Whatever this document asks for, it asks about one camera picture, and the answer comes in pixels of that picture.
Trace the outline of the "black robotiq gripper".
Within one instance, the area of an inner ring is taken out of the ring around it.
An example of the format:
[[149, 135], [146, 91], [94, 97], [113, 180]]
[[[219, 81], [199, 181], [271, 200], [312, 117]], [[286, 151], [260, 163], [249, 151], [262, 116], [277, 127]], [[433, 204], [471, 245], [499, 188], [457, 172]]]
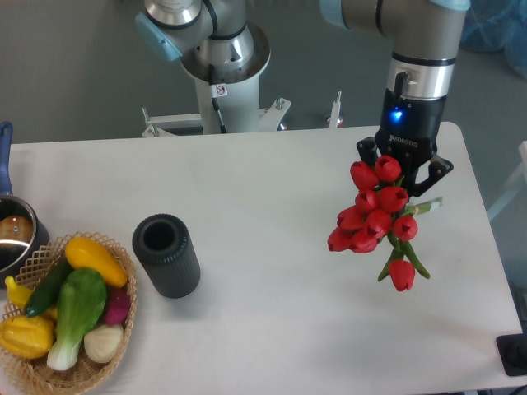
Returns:
[[[445, 100], [445, 96], [437, 100], [396, 97], [394, 92], [386, 89], [377, 134], [357, 143], [361, 161], [374, 168], [380, 157], [379, 150], [382, 155], [391, 155], [398, 160], [409, 154], [409, 167], [415, 171], [408, 179], [407, 193], [410, 197], [421, 197], [454, 169], [449, 160], [435, 154]], [[427, 161], [427, 177], [417, 181], [417, 169]]]

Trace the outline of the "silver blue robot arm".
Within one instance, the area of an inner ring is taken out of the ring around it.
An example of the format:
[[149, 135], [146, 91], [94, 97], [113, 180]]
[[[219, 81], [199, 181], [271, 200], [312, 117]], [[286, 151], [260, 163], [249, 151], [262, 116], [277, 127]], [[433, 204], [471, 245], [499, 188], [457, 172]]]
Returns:
[[[323, 1], [324, 18], [345, 29], [377, 32], [394, 42], [380, 127], [361, 141], [361, 158], [378, 154], [402, 166], [403, 186], [423, 195], [452, 164], [436, 137], [454, 70], [467, 1]], [[135, 26], [168, 62], [194, 79], [206, 134], [257, 132], [269, 120], [259, 108], [259, 78], [268, 39], [247, 20], [243, 1], [147, 1]]]

